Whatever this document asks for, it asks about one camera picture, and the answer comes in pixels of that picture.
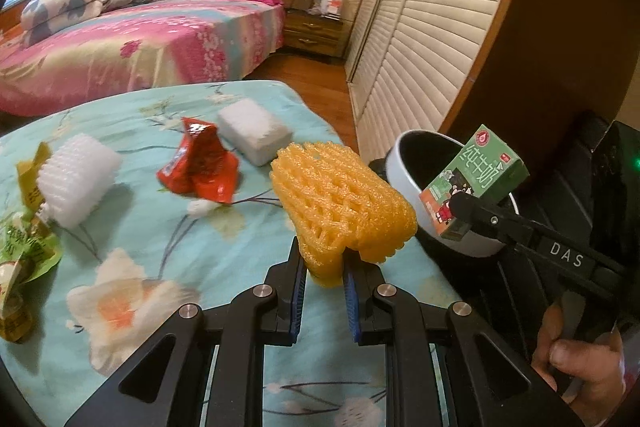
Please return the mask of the right hand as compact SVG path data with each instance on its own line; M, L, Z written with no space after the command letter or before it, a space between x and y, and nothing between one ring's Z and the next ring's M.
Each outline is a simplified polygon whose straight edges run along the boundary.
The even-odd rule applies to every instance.
M626 393L622 337L613 329L597 343L562 339L563 325L562 309L550 306L538 331L533 369L553 390L558 389L553 369L581 379L582 387L565 402L586 426L602 426Z

